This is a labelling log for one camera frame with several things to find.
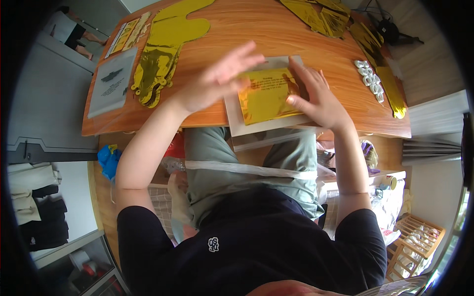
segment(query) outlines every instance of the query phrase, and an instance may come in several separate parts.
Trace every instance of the hand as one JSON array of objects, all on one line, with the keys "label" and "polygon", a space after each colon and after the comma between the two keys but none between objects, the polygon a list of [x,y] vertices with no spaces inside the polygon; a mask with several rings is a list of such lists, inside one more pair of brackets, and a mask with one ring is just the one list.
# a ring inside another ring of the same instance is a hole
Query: hand
[{"label": "hand", "polygon": [[176,94],[180,106],[191,114],[249,86],[249,79],[235,79],[235,77],[265,62],[263,54],[250,54],[255,47],[254,41],[247,42],[206,69],[194,82]]},{"label": "hand", "polygon": [[332,131],[352,124],[349,114],[329,90],[329,84],[324,78],[323,71],[317,72],[289,58],[290,68],[293,69],[306,86],[310,101],[291,95],[286,102],[304,112],[317,124]]}]

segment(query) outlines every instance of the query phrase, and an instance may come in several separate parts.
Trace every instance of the gray curtain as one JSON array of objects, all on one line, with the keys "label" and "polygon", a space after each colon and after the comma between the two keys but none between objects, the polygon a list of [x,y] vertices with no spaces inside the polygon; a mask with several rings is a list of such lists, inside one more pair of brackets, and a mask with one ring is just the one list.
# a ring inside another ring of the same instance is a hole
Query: gray curtain
[{"label": "gray curtain", "polygon": [[461,159],[461,146],[457,143],[426,138],[403,140],[401,163],[404,166],[459,159]]}]

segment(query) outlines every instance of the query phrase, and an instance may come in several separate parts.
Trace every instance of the hanging clothes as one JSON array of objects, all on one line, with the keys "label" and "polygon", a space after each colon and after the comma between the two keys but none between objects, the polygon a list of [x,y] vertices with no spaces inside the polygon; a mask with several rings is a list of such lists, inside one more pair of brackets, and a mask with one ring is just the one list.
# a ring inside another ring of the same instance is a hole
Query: hanging clothes
[{"label": "hanging clothes", "polygon": [[49,162],[8,166],[8,183],[18,225],[41,221],[32,191],[49,185],[59,185],[61,179],[61,174],[53,170]]},{"label": "hanging clothes", "polygon": [[67,212],[64,200],[47,199],[37,206],[41,221],[21,225],[20,232],[30,251],[51,249],[67,243],[69,227],[65,221]]},{"label": "hanging clothes", "polygon": [[49,185],[40,189],[33,190],[31,195],[33,197],[45,197],[54,193],[58,193],[59,187],[57,185]]}]

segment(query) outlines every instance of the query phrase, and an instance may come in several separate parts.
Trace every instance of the legs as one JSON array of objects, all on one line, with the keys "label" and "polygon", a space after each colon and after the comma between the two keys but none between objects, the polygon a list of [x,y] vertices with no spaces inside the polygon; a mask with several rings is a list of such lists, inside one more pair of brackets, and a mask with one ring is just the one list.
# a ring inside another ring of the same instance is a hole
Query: legs
[{"label": "legs", "polygon": [[[264,167],[297,171],[316,170],[316,135],[303,135],[296,140],[273,145],[265,157]],[[317,203],[316,180],[269,177],[262,182],[296,200],[309,218],[315,219],[324,213]]]},{"label": "legs", "polygon": [[98,39],[94,34],[92,34],[90,32],[87,32],[87,31],[84,32],[82,37],[86,38],[89,41],[97,42],[102,46],[105,46],[105,44],[107,43],[107,40],[108,40],[108,39],[106,39],[105,41],[102,41],[102,40]]},{"label": "legs", "polygon": [[80,45],[76,46],[75,51],[77,51],[78,53],[80,53],[80,54],[82,54],[82,55],[87,56],[87,58],[88,58],[89,60],[92,59],[92,54],[91,54],[90,52],[88,52],[88,51],[85,49],[84,46],[80,46]]},{"label": "legs", "polygon": [[[267,133],[281,133],[281,130]],[[184,149],[186,160],[190,161],[219,161],[238,163],[225,139],[229,136],[228,128],[206,127],[188,128],[184,131]],[[265,167],[308,171],[317,168],[316,136],[303,135],[302,137],[275,144],[264,160]],[[316,181],[299,180],[292,178],[258,177],[240,173],[219,170],[186,170],[188,175],[188,193],[193,224],[205,218],[211,209],[223,198],[226,193],[248,189],[252,186],[265,184],[277,189],[295,199],[306,212],[309,218],[315,219],[324,213],[317,203]]]},{"label": "legs", "polygon": [[[189,161],[219,161],[238,163],[226,143],[227,127],[187,128],[184,130],[184,150]],[[248,182],[255,178],[247,174],[219,170],[186,170],[188,175],[188,199],[194,226],[224,198],[223,194],[248,188]]]}]

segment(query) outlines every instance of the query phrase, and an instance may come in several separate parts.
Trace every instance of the person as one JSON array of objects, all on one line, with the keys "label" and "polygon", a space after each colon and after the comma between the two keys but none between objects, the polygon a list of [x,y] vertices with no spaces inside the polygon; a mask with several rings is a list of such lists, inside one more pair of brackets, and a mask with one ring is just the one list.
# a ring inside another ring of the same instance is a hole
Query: person
[{"label": "person", "polygon": [[94,34],[87,32],[84,27],[68,18],[66,14],[69,14],[77,21],[81,21],[68,6],[60,6],[51,16],[43,30],[56,40],[61,41],[61,43],[64,43],[66,46],[72,48],[78,53],[87,56],[89,60],[92,60],[93,54],[88,52],[84,46],[79,45],[77,40],[86,38],[89,41],[97,42],[100,45],[105,46],[108,39],[98,39]]},{"label": "person", "polygon": [[[354,124],[322,71],[293,59],[289,67],[310,100],[291,95],[287,102],[334,133],[340,193],[335,241],[311,220],[321,214],[317,197],[307,201],[314,182],[217,170],[187,170],[190,210],[199,232],[175,248],[165,234],[147,187],[187,116],[249,86],[248,79],[236,77],[264,62],[263,55],[251,54],[255,46],[249,42],[234,49],[164,101],[120,158],[119,257],[134,295],[353,295],[383,283],[387,253],[371,210]],[[224,146],[225,134],[222,127],[185,129],[186,159],[237,162]],[[312,149],[307,139],[277,144],[265,161],[277,168],[314,170]]]}]

